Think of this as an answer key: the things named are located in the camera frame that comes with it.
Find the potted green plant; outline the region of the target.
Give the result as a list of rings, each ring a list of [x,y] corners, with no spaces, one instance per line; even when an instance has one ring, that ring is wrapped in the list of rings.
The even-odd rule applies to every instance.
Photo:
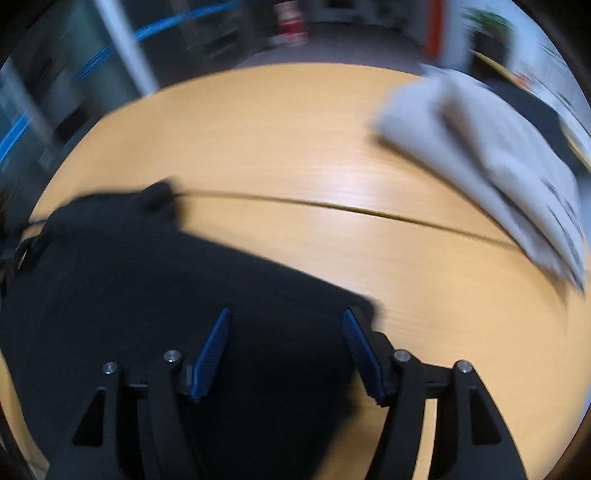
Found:
[[[463,18],[470,24],[471,50],[506,66],[513,40],[512,24],[491,10],[474,7],[467,7]]]

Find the orange door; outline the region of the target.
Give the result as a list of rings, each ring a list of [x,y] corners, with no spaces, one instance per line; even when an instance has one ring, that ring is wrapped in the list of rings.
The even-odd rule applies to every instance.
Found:
[[[446,0],[428,1],[426,51],[434,58],[438,57],[442,50],[446,3]]]

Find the beige folded garment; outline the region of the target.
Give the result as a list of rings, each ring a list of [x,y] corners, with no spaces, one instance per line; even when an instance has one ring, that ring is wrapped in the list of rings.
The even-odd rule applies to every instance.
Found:
[[[394,89],[373,125],[384,142],[480,206],[533,263],[585,288],[575,177],[539,130],[489,86],[438,69]]]

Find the narrow yellow side table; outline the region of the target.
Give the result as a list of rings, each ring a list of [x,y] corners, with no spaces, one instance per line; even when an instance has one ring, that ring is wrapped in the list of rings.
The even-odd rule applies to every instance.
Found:
[[[590,171],[590,157],[576,145],[576,138],[556,110],[519,85],[503,65],[475,50],[471,54],[473,77],[528,120],[575,175]]]

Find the black sweater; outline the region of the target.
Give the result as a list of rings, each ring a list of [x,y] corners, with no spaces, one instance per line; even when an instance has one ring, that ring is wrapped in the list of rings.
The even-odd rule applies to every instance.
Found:
[[[197,479],[310,479],[348,406],[342,316],[369,299],[182,232],[171,186],[79,197],[28,241],[1,302],[1,350],[25,423],[51,461],[114,361],[147,378],[200,350],[228,308],[211,389],[179,414]]]

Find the red and white boxes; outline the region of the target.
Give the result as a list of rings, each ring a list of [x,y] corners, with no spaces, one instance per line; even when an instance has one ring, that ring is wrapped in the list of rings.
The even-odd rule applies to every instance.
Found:
[[[273,10],[283,43],[288,46],[304,45],[308,41],[308,28],[304,12],[297,1],[276,3]]]

